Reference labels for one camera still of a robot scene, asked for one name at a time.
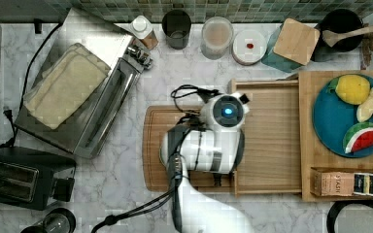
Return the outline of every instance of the wooden tray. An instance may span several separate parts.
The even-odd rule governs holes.
[[[311,169],[338,171],[373,171],[373,154],[364,158],[346,158],[327,149],[314,131],[312,110],[322,87],[335,77],[363,74],[373,78],[373,71],[320,71],[299,73],[299,108],[301,131],[302,199],[304,201],[339,201],[362,197],[319,197],[311,193]]]
[[[298,80],[232,80],[230,90],[251,100],[243,127],[244,158],[234,176],[235,194],[300,193]]]
[[[212,174],[202,172],[190,172],[191,184],[200,191],[235,192],[236,195],[300,193],[298,81],[237,83],[232,80],[230,90],[246,93],[252,100],[243,127],[244,158],[234,172],[234,179],[222,178],[222,187],[213,187]],[[168,106],[152,106],[147,110],[143,163],[145,182],[151,191],[167,190],[159,148],[165,132],[182,115]]]

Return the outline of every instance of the tile backsplash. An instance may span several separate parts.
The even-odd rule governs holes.
[[[82,8],[113,22],[130,22],[145,16],[161,22],[163,16],[180,9],[192,22],[209,17],[226,17],[231,22],[283,22],[292,17],[302,22],[318,22],[332,10],[350,9],[361,17],[373,12],[373,0],[45,0],[62,15],[69,8]]]

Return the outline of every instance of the marble countertop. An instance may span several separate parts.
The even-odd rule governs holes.
[[[254,29],[269,38],[280,24],[234,24],[235,33]],[[44,32],[34,34],[32,24],[2,24],[0,109],[14,110],[20,100],[23,79],[28,62],[54,24],[45,24]],[[73,197],[69,203],[59,203],[71,210],[77,218],[75,232],[90,232],[105,216],[119,214],[154,199],[161,193],[146,189],[142,169],[142,130],[146,109],[151,105],[172,105],[170,92],[181,84],[194,84],[226,91],[228,82],[276,80],[288,73],[260,62],[241,66],[231,54],[213,61],[200,51],[202,25],[192,25],[189,44],[184,50],[173,50],[166,45],[159,25],[154,25],[159,45],[152,51],[154,67],[142,74],[129,93],[100,155],[93,159],[76,158],[78,167]],[[54,37],[38,56],[29,76],[28,88],[33,84],[46,58]],[[334,56],[325,63],[311,62],[300,70],[356,70],[359,69],[358,51]],[[190,97],[182,104],[199,104],[198,97]],[[0,114],[0,144],[11,137],[9,122]],[[50,152],[60,151],[32,136],[19,131],[17,145]],[[236,199],[228,193],[207,193],[217,200],[243,210],[252,220],[255,232],[262,233],[323,233],[326,232],[326,214],[331,203],[303,203],[297,195],[243,195]],[[46,211],[30,211],[0,204],[0,233],[20,232],[26,226],[45,216]],[[175,232],[168,205],[143,216],[120,221],[98,232]]]

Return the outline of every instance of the wooden board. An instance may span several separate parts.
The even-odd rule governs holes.
[[[235,194],[300,193],[298,80],[232,80],[230,88],[250,99],[243,126],[244,158],[234,178]]]
[[[274,52],[299,64],[307,65],[319,38],[319,30],[287,18],[275,44]]]
[[[301,132],[302,199],[337,201],[362,197],[319,197],[311,193],[311,168],[373,171],[373,154],[364,158],[345,158],[327,149],[319,140],[312,122],[318,93],[327,82],[344,74],[363,74],[373,78],[373,71],[319,71],[299,73],[299,110]]]
[[[198,109],[196,106],[184,106],[183,108]],[[165,133],[174,127],[183,115],[173,106],[151,106],[147,110],[144,123],[143,165],[145,183],[150,191],[168,190],[166,170],[159,160],[159,149]],[[214,187],[214,178],[211,173],[191,171],[189,178],[192,186],[199,191],[232,191],[233,183],[228,175],[222,176],[221,187]]]

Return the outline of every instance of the plug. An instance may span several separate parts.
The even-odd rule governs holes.
[[[33,19],[35,34],[42,34],[42,23],[43,23],[43,21],[39,18],[34,18]]]
[[[7,109],[7,110],[5,110],[5,108],[4,108],[4,115],[5,115],[5,117],[8,119],[8,120],[12,120],[12,110],[10,110],[10,109]]]

